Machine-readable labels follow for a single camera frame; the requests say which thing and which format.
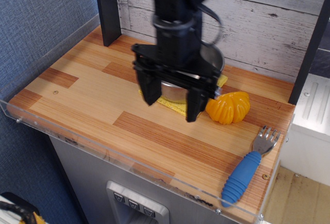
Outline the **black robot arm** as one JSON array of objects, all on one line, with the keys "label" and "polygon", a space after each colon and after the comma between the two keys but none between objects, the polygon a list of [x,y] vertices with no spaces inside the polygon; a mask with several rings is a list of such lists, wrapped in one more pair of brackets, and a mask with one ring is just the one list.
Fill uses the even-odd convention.
[{"label": "black robot arm", "polygon": [[204,0],[154,0],[154,4],[157,43],[132,47],[138,84],[149,105],[162,95],[163,82],[186,89],[186,120],[194,122],[208,100],[220,94],[217,82],[224,57],[215,42],[202,39],[202,15],[217,15]]}]

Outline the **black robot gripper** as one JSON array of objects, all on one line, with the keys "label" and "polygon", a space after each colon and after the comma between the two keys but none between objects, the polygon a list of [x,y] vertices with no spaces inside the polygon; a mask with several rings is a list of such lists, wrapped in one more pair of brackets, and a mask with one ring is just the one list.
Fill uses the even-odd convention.
[{"label": "black robot gripper", "polygon": [[196,121],[206,108],[209,98],[219,94],[217,81],[221,71],[200,55],[202,40],[198,25],[156,25],[155,45],[134,44],[134,69],[144,101],[151,106],[162,95],[161,83],[169,82],[188,90],[186,121]]}]

